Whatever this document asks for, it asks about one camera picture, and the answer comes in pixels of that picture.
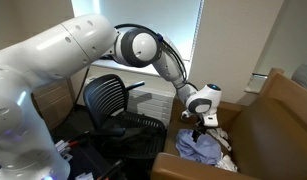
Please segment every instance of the mesh chair back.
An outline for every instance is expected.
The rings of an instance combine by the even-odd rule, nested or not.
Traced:
[[[90,82],[84,89],[83,98],[95,130],[100,130],[114,112],[122,108],[126,110],[128,92],[120,77],[108,74]]]
[[[295,70],[292,80],[307,89],[307,61]]]

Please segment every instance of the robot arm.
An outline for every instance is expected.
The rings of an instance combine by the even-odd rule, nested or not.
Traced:
[[[218,125],[216,111],[221,99],[221,89],[214,84],[207,84],[198,90],[188,83],[182,58],[166,36],[134,24],[123,24],[116,28],[119,36],[108,55],[126,66],[145,67],[153,64],[161,77],[172,82],[179,99],[186,106],[187,110],[182,113],[182,117],[195,114],[204,126]]]
[[[54,147],[30,94],[39,86],[69,78],[102,56],[126,66],[153,64],[176,88],[187,108],[185,116],[196,114],[204,125],[216,126],[220,89],[207,85],[197,90],[187,83],[178,54],[167,38],[145,27],[114,28],[99,15],[68,20],[1,50],[0,179],[68,177],[69,165]]]

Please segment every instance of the wall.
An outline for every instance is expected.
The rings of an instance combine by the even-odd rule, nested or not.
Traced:
[[[23,40],[12,0],[0,0],[0,50]]]
[[[30,38],[74,17],[70,0],[12,0],[23,36]]]
[[[285,0],[254,72],[268,74],[271,67],[291,77],[307,60],[307,0]]]
[[[224,101],[244,99],[282,4],[283,0],[206,0],[190,81],[198,88],[206,82],[219,85]]]

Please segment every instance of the wooden cabinet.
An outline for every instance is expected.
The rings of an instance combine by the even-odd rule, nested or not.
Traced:
[[[74,102],[70,80],[62,80],[32,93],[32,100],[47,127],[53,129],[69,114]]]

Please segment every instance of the crumpled fabric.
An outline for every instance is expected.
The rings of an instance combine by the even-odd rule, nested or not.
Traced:
[[[208,129],[206,130],[208,133],[210,133],[213,138],[217,139],[222,145],[228,150],[231,151],[232,147],[229,145],[229,143],[226,141],[228,140],[229,136],[228,134],[222,130],[222,128],[216,128],[216,129]]]
[[[216,165],[221,160],[221,146],[210,135],[202,134],[197,142],[192,138],[193,130],[180,129],[177,134],[176,149],[180,157],[208,165]]]
[[[221,160],[215,165],[215,167],[225,169],[228,171],[237,172],[237,166],[234,164],[234,162],[231,160],[231,157],[228,155],[225,155],[223,157],[223,153],[221,155]]]

